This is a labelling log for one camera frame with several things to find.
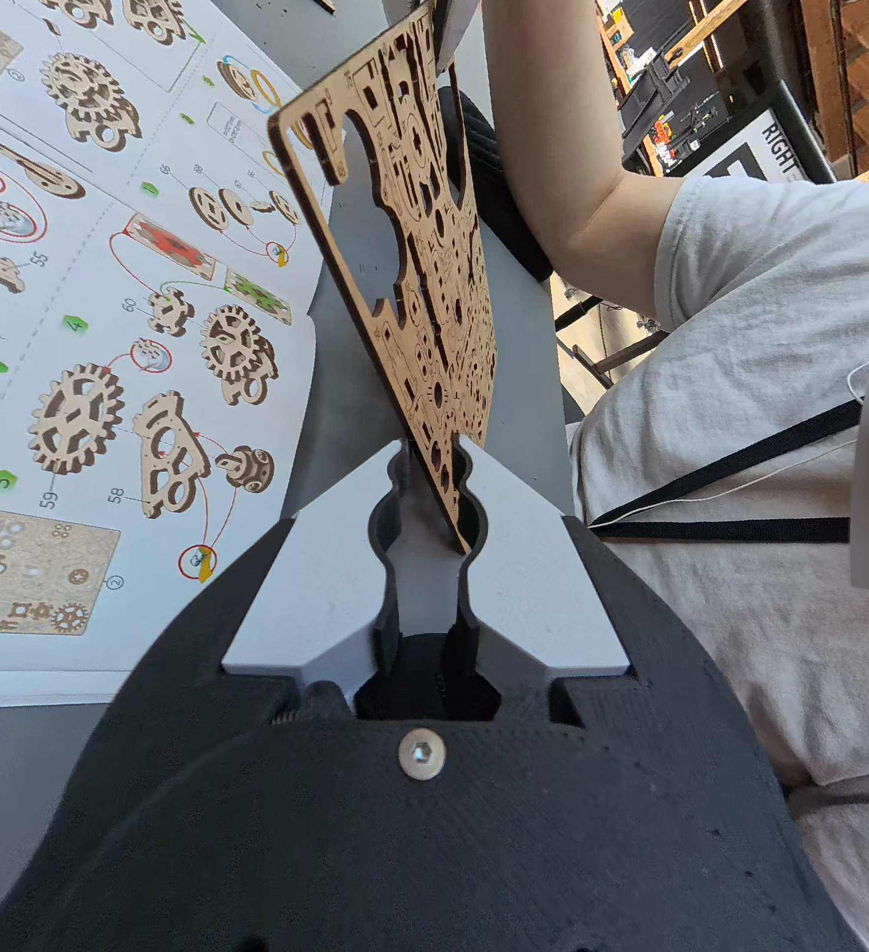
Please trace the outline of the black quilted cushion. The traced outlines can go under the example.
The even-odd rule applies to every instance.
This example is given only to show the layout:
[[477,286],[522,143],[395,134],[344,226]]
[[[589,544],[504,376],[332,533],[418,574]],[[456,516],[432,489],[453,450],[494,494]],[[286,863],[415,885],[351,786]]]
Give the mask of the black quilted cushion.
[[461,189],[460,131],[463,129],[468,170],[480,217],[537,282],[547,281],[553,268],[516,205],[493,127],[464,92],[460,92],[460,112],[456,109],[451,86],[438,89],[438,96],[452,184]]

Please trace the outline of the black storage shelving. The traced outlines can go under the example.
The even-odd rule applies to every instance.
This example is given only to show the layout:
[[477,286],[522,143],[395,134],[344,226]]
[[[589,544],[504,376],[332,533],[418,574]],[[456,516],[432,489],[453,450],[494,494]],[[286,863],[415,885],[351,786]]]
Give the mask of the black storage shelving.
[[596,2],[622,161],[663,177],[774,86],[756,2]]

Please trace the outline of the black framed marker sign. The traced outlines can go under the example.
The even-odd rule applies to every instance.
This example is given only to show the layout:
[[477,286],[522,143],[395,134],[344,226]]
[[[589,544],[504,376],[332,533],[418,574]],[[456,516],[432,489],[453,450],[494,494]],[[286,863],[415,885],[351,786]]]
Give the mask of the black framed marker sign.
[[673,170],[674,177],[747,177],[833,184],[836,177],[797,101],[781,80],[729,118]]

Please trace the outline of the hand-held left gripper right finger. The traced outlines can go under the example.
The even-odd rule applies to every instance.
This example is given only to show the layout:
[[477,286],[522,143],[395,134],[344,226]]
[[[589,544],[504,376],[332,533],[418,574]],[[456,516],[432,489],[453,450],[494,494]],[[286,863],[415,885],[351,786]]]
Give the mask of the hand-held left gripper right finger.
[[453,439],[453,463],[466,554],[449,670],[488,684],[626,674],[567,516],[465,435]]

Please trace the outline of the person's right forearm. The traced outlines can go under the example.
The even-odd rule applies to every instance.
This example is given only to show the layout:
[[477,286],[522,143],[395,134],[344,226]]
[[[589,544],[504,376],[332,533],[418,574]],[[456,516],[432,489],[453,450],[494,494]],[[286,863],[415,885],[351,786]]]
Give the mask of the person's right forearm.
[[594,6],[482,7],[497,140],[523,219],[560,278],[671,332],[655,302],[656,262],[685,181],[623,167]]

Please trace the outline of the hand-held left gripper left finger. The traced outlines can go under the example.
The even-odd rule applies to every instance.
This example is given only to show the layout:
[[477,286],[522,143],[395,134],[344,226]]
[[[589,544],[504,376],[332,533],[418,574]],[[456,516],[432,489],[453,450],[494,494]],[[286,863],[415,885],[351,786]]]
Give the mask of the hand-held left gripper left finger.
[[298,512],[223,657],[226,673],[288,677],[300,694],[329,682],[354,707],[399,645],[388,551],[407,486],[398,439]]

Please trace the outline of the grey desk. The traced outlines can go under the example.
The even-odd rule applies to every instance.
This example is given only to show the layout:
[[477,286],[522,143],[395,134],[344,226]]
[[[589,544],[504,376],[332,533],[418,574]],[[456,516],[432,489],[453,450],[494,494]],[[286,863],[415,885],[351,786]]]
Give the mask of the grey desk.
[[[407,2],[343,2],[336,17],[304,2],[217,2],[301,85],[331,69],[408,12]],[[486,450],[552,505],[572,512],[565,411],[550,281],[537,282],[481,225],[497,340],[497,389]],[[313,297],[313,383],[282,515],[292,515],[401,434],[381,380],[360,344],[331,276]],[[449,548],[430,489],[412,463],[405,534],[394,547],[409,633],[447,621],[438,597],[454,589]],[[0,708],[0,900],[40,843],[66,780],[105,711],[103,705]]]

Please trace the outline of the wooden puzzle parts sheet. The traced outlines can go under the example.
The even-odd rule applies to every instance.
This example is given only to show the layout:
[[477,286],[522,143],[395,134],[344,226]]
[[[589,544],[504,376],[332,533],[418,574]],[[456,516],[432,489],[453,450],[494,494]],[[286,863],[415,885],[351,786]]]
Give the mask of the wooden puzzle parts sheet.
[[[385,380],[425,469],[454,545],[464,535],[454,452],[466,436],[484,446],[496,375],[496,341],[478,209],[454,65],[456,143],[445,132],[437,87],[435,2],[395,26],[290,101],[269,120],[272,147],[325,264]],[[290,134],[302,131],[328,183],[344,184],[349,120],[366,152],[373,202],[387,215],[399,255],[386,298],[367,303],[330,230]]]

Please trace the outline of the illustrated instruction booklet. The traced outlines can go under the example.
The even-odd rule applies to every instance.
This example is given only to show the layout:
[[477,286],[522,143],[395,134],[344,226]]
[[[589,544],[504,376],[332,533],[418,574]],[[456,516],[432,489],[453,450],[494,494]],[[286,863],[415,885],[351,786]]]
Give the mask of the illustrated instruction booklet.
[[0,2],[0,708],[110,700],[280,517],[298,90],[212,2]]

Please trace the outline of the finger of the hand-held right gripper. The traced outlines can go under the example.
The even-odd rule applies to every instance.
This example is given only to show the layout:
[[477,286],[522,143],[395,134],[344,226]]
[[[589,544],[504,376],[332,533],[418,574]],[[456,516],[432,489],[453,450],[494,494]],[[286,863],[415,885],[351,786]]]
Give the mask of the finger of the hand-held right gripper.
[[452,62],[481,1],[436,1],[433,11],[433,41],[436,72],[443,72]]

